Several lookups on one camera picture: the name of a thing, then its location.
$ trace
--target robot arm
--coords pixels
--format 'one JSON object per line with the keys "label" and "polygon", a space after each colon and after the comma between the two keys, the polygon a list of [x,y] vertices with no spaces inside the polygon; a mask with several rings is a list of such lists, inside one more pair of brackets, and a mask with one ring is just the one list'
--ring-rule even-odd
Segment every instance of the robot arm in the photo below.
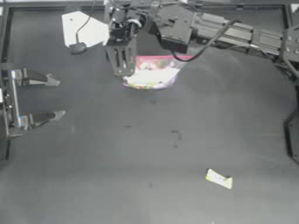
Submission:
{"label": "robot arm", "polygon": [[158,37],[162,48],[170,50],[178,60],[175,53],[187,53],[195,41],[203,48],[190,60],[210,46],[236,49],[266,56],[293,82],[299,77],[299,26],[279,33],[202,13],[188,4],[156,0],[147,8],[138,5],[118,8],[108,4],[106,19],[110,23],[107,56],[116,76],[135,73],[136,34],[143,29]]}

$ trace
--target dark gray floor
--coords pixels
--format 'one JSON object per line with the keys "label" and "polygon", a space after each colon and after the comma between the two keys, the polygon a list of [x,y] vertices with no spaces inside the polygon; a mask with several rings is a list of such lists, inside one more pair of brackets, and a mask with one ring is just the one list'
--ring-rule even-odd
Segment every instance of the dark gray floor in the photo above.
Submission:
{"label": "dark gray floor", "polygon": [[[265,17],[243,21],[282,29],[279,13]],[[210,49],[174,87],[139,92],[111,75],[103,47],[70,56],[60,23],[54,11],[14,15],[11,61],[62,80],[23,91],[23,111],[67,115],[14,141],[0,223],[298,223],[283,136],[294,90],[271,63]],[[146,36],[139,48],[159,52]],[[204,179],[208,168],[232,176],[232,190]]]}

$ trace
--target white card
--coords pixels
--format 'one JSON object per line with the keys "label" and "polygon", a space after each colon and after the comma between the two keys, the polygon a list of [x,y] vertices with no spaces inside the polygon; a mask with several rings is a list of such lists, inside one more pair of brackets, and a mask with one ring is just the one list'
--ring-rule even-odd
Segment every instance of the white card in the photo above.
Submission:
{"label": "white card", "polygon": [[[67,47],[76,44],[76,32],[86,24],[90,16],[80,11],[62,15],[62,25],[64,34],[64,44]],[[98,21],[94,17],[79,31],[79,42],[92,47],[108,41],[108,25]]]}

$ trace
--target black stand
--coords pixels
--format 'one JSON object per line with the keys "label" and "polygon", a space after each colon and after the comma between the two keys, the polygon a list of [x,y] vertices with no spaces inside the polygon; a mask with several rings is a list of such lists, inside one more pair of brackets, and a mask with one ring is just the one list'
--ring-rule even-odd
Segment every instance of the black stand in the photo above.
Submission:
{"label": "black stand", "polygon": [[[299,102],[299,88],[295,89],[297,101]],[[290,157],[299,164],[299,104],[297,110],[285,121],[285,140]]]}

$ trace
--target snack bag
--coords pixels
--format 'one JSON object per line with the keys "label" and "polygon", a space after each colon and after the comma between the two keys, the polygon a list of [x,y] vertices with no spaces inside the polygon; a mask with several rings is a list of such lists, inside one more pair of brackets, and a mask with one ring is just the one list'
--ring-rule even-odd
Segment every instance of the snack bag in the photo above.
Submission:
{"label": "snack bag", "polygon": [[186,65],[172,55],[136,56],[135,74],[124,77],[124,86],[136,89],[164,89],[176,81],[178,74]]}

